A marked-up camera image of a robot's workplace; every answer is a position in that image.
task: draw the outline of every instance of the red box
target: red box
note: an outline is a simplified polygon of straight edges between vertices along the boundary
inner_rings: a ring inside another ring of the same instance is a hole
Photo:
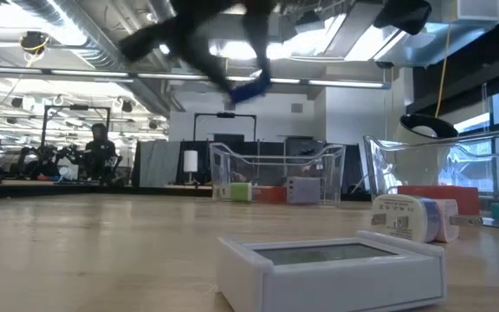
[[[253,199],[256,202],[282,204],[286,203],[286,187],[258,186],[253,188]]]
[[[478,216],[481,214],[481,201],[476,187],[452,185],[438,186],[398,186],[398,194],[420,196],[432,199],[455,199],[460,215]]]

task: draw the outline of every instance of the clear plastic bin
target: clear plastic bin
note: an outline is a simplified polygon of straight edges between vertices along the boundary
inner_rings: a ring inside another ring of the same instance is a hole
[[[415,146],[366,136],[365,146],[373,198],[400,185],[456,185],[499,199],[499,131]]]
[[[311,156],[241,155],[210,144],[213,198],[262,203],[338,205],[346,148]]]

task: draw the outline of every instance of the wooden table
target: wooden table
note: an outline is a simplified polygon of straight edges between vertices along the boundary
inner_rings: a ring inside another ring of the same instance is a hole
[[[231,311],[215,285],[218,236],[272,242],[367,229],[368,205],[344,207],[106,194],[2,199],[0,311]],[[450,298],[421,311],[499,311],[499,230],[468,228],[444,247]]]

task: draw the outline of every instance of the person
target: person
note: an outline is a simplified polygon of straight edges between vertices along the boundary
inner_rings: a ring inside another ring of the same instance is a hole
[[[92,125],[92,135],[94,140],[86,144],[84,151],[86,171],[91,179],[103,179],[111,167],[106,163],[116,156],[115,145],[107,137],[107,127],[102,123]]]
[[[197,30],[202,23],[240,3],[246,8],[242,25],[262,72],[253,82],[233,89],[218,58],[209,51],[209,40]],[[271,76],[267,57],[269,15],[276,6],[275,0],[171,0],[171,5],[177,12],[175,17],[140,29],[120,41],[120,50],[128,61],[135,62],[164,43],[173,55],[207,75],[229,95],[232,104],[267,91]]]

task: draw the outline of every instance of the device screen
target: device screen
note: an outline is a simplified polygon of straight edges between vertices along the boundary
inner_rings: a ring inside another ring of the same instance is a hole
[[[379,250],[364,244],[339,244],[254,251],[261,256],[268,258],[275,265],[316,263],[394,255],[391,252]]]

